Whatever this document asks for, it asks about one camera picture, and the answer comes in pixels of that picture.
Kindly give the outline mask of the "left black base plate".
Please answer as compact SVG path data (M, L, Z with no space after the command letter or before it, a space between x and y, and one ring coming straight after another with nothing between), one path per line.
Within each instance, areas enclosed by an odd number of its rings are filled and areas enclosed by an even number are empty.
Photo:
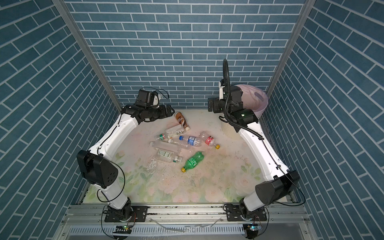
M125 206L121 210L116 210L107 206L103 211L106 223L119 222L145 222L147 217L147 206Z

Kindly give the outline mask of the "clear square bottle white cap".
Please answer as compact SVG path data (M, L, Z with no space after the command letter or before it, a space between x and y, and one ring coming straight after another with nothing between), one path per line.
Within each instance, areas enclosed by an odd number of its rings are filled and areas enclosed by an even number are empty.
M179 154L181 152L179 146L163 141L150 142L150 146L159 150L173 152L175 154Z

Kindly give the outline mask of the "clear bottle blue cap centre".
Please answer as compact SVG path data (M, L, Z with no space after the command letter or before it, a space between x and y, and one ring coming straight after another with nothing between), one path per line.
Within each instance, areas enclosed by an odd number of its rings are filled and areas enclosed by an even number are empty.
M188 145L194 147L200 147L202 145L202 139L194 136L179 136L179 140L186 141Z

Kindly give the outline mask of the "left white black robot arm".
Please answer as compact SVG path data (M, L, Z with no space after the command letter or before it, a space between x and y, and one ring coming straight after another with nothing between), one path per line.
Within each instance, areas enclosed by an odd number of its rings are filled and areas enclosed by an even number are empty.
M127 105L122 108L117 121L106 134L89 150L81 150L77 161L81 175L94 185L106 197L105 203L114 210L122 210L129 201L118 183L118 173L123 173L120 166L112 162L113 155L141 122L154 122L173 116L171 105L143 107Z

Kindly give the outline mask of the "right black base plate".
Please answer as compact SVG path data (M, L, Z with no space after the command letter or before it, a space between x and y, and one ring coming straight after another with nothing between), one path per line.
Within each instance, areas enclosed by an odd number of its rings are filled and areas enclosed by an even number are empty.
M266 221L267 215L264 207L249 211L245 205L224 204L223 210L226 213L227 221Z

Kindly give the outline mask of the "cream bin with pink bag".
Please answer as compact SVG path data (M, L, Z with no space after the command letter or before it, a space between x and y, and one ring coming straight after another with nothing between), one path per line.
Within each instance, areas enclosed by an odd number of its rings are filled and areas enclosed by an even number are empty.
M251 85L240 84L235 86L240 87L243 91L244 109L232 114L224 113L219 118L222 122L232 126L236 132L247 130L255 133L256 131L251 130L249 124L259 122L261 115L268 106L269 97L263 90Z

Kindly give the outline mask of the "brown Nescafe bottle left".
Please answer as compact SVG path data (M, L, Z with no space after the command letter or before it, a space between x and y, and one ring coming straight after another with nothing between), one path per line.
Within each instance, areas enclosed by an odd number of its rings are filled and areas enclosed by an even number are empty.
M175 118L178 121L178 123L185 129L185 131L189 131L191 129L181 112L177 112L175 115Z

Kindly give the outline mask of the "green plastic bottle yellow cap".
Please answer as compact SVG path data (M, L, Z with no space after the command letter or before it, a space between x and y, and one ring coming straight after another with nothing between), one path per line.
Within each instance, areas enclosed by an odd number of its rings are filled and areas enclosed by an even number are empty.
M181 168L181 171L185 173L188 170L195 168L204 159L204 157L205 156L202 152L196 152L186 161L185 165Z

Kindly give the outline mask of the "clear bottle green red label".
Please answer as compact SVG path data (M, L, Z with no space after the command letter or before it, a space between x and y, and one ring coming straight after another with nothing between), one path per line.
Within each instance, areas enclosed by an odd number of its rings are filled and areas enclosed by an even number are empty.
M185 132L185 128L182 125L177 125L169 129L166 129L164 133L156 135L155 139L162 141L165 139L177 138L178 136L182 135L184 132Z

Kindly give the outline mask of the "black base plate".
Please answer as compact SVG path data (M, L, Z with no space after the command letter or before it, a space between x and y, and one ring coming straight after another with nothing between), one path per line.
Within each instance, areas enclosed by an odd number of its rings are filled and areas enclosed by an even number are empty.
M226 213L227 221L266 221L267 215L264 207L249 211L245 205L224 204L223 210Z
M106 223L119 222L145 222L147 217L147 206L125 206L121 210L116 210L107 206L103 211Z

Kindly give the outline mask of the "clear bottle red label yellow cap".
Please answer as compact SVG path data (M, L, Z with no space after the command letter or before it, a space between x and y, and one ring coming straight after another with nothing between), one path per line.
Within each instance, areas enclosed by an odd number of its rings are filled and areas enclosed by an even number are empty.
M212 137L210 134L208 134L207 132L201 132L200 133L200 138L202 139L202 141L210 146L210 147L215 147L217 150L220 148L220 145L217 144L215 142L215 138Z

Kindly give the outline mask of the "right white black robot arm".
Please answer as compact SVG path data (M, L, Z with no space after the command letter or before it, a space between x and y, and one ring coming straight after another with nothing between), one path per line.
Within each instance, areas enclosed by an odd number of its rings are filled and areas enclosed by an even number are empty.
M224 114L224 121L234 127L251 149L264 179L251 194L240 200L242 215L248 218L251 213L298 190L300 175L291 171L276 154L255 113L243 107L241 89L225 84L219 87L219 94L218 98L208 99L208 111Z

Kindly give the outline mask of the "clear slim bottle white cap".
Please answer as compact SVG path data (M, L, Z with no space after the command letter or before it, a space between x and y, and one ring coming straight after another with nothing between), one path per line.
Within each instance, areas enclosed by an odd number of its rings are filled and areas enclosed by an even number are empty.
M184 148L184 149L191 148L191 146L186 141L179 140L179 139L168 139L168 143L180 146L181 148Z

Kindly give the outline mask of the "aluminium mounting rail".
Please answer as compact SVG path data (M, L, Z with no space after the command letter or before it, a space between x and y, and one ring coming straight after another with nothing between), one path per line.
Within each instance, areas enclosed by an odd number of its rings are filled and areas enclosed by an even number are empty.
M105 207L70 206L56 240L314 240L303 207L272 204L266 221L229 222L223 204L134 204L147 206L145 222L106 223Z

